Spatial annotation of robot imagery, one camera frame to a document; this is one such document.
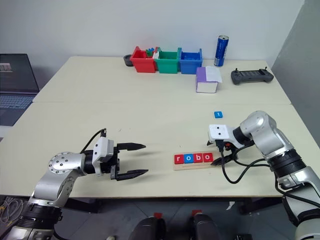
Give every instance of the game controller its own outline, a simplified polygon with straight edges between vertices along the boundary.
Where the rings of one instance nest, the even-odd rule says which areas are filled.
[[[251,71],[239,71],[237,68],[231,72],[231,79],[235,85],[240,83],[256,83],[266,82],[269,83],[274,79],[274,76],[265,69],[251,70]]]

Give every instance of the blue can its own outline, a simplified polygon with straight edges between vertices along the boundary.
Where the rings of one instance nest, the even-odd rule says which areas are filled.
[[[214,65],[217,67],[222,67],[224,65],[228,42],[228,36],[220,35],[218,37],[218,44],[216,45],[216,52],[214,58]]]

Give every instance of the green bin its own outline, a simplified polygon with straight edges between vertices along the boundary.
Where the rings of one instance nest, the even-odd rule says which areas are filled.
[[[162,51],[158,47],[155,55],[155,62],[159,73],[161,74],[176,74],[179,70],[180,48],[177,51]]]

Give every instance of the plastic bin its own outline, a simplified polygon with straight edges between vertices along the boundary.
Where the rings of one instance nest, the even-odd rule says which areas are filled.
[[[162,51],[159,47],[154,59],[159,73],[176,74],[179,69],[179,56],[179,48],[178,51]]]
[[[196,74],[197,68],[202,66],[202,50],[199,52],[180,51],[180,69],[182,74]]]
[[[157,70],[156,62],[153,56],[148,56],[145,50],[141,50],[138,46],[135,47],[130,61],[133,63],[135,70],[138,73],[155,73]]]

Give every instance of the black cable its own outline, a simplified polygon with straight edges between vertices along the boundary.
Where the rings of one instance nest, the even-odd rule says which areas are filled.
[[[235,181],[232,181],[227,173],[226,173],[226,169],[225,169],[225,156],[224,156],[224,153],[221,151],[221,167],[222,167],[222,172],[223,172],[223,175],[224,177],[227,179],[227,181],[231,184],[237,184],[238,182],[240,182],[240,180],[243,178],[243,176],[245,175],[245,173],[249,170],[249,168],[251,168],[254,164],[258,163],[258,162],[261,162],[261,161],[264,161],[265,159],[264,158],[261,158],[261,159],[258,159],[258,160],[255,160],[253,162],[251,162],[244,170],[243,172],[240,174],[240,176],[238,177],[237,180]]]
[[[248,145],[245,145],[243,147],[240,147],[238,148],[237,150],[234,151],[234,153],[232,154],[232,159],[233,161],[236,163],[236,164],[239,164],[241,166],[244,166],[244,167],[248,167],[250,164],[245,164],[245,163],[242,163],[242,162],[239,162],[238,160],[236,160],[236,155],[237,153],[239,153],[241,150],[243,149],[246,149],[248,147],[251,147],[253,146],[255,143],[253,141],[250,142],[250,144]],[[252,165],[251,167],[270,167],[268,164],[255,164],[255,165]]]
[[[274,175],[274,178],[275,178],[275,181],[274,181],[274,187],[275,187],[275,190],[277,190],[279,193],[281,193],[282,195],[286,196],[286,197],[289,197],[289,198],[292,198],[292,199],[295,199],[295,200],[298,200],[298,201],[301,201],[301,202],[305,202],[307,204],[311,204],[311,205],[314,205],[315,207],[317,208],[320,208],[320,204],[315,202],[315,201],[312,201],[312,200],[309,200],[309,199],[306,199],[306,198],[303,198],[303,197],[300,197],[300,196],[296,196],[296,195],[292,195],[288,192],[285,192],[285,191],[282,191],[279,187],[278,187],[278,181],[277,181],[277,176]]]
[[[59,236],[59,234],[55,230],[55,227],[53,227],[53,236],[58,240],[68,240],[66,238],[63,238],[62,236]]]
[[[87,148],[87,147],[89,146],[89,144],[92,142],[92,140],[93,140],[98,134],[103,133],[105,130],[106,130],[106,129],[103,128],[103,129],[97,131],[97,132],[91,137],[91,139],[88,141],[88,143],[84,146],[84,148],[81,150],[80,153],[83,154],[83,153],[85,152],[86,148]]]

